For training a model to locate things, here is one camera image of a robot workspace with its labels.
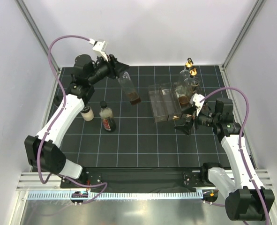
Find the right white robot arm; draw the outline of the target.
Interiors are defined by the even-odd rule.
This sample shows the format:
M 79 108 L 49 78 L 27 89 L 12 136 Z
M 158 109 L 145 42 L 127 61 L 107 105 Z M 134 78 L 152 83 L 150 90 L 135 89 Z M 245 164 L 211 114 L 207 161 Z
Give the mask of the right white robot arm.
M 225 210 L 232 221 L 265 221 L 269 223 L 269 212 L 275 196 L 258 178 L 245 146 L 242 127 L 235 122 L 233 102 L 229 98 L 218 98 L 215 109 L 206 107 L 204 96 L 194 94 L 186 108 L 183 125 L 175 129 L 189 135 L 198 125 L 210 127 L 221 143 L 230 163 L 233 177 L 230 178 L 219 163 L 204 163 L 199 174 L 205 186 L 213 184 L 225 198 Z

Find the glass oil bottle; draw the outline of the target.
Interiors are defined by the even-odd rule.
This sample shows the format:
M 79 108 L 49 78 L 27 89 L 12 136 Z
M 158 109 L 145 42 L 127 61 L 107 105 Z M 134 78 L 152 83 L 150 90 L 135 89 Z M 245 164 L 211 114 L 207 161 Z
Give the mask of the glass oil bottle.
M 190 71 L 193 68 L 193 64 L 194 63 L 193 63 L 192 59 L 188 58 L 185 65 L 184 65 L 184 69 L 182 71 L 180 71 L 180 73 L 179 73 L 178 81 L 177 81 L 176 86 L 175 86 L 175 90 L 176 90 L 176 93 L 178 95 L 181 94 L 181 89 L 182 89 L 183 86 L 184 86 L 184 89 L 186 89 L 185 80 L 190 77 Z
M 138 92 L 136 91 L 136 88 L 128 72 L 124 72 L 122 75 L 120 75 L 118 82 L 131 105 L 136 105 L 141 102 Z
M 187 106 L 189 104 L 190 98 L 194 95 L 194 79 L 195 76 L 197 75 L 197 69 L 195 67 L 192 68 L 190 71 L 190 77 L 185 80 L 185 87 L 184 86 L 181 89 L 181 94 L 178 95 L 178 101 L 180 103 L 180 106 Z

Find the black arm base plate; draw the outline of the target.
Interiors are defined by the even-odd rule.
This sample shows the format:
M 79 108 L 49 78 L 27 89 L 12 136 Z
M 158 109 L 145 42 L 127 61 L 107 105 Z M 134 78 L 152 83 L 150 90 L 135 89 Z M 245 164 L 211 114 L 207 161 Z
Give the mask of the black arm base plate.
M 107 183 L 107 193 L 186 193 L 214 188 L 201 167 L 85 167 L 86 185 Z

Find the round amber sauce bottle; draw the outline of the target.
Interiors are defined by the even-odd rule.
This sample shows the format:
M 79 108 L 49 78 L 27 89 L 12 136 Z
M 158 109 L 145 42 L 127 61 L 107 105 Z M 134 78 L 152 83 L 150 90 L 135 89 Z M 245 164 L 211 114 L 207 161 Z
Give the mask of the round amber sauce bottle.
M 61 98 L 58 95 L 54 96 L 53 103 L 58 107 L 61 104 Z

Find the dark sauce bottle red label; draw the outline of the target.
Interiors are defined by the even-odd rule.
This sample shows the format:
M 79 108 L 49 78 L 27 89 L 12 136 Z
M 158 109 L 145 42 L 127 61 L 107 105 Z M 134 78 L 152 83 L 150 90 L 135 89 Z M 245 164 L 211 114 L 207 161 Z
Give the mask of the dark sauce bottle red label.
M 116 123 L 114 120 L 112 109 L 107 105 L 105 101 L 100 102 L 100 118 L 102 120 L 103 127 L 108 132 L 113 132 L 116 129 Z

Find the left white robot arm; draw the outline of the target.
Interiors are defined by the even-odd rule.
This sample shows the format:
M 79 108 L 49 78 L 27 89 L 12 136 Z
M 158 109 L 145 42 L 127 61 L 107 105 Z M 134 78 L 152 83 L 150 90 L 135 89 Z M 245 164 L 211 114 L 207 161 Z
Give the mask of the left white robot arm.
M 40 171 L 69 177 L 76 187 L 84 187 L 88 180 L 86 171 L 83 166 L 67 159 L 60 150 L 62 140 L 76 116 L 90 101 L 95 92 L 94 85 L 106 77 L 119 79 L 129 67 L 112 54 L 108 61 L 101 57 L 93 61 L 86 54 L 77 56 L 71 82 L 64 88 L 56 112 L 35 136 L 29 135 L 24 141 L 29 164 Z

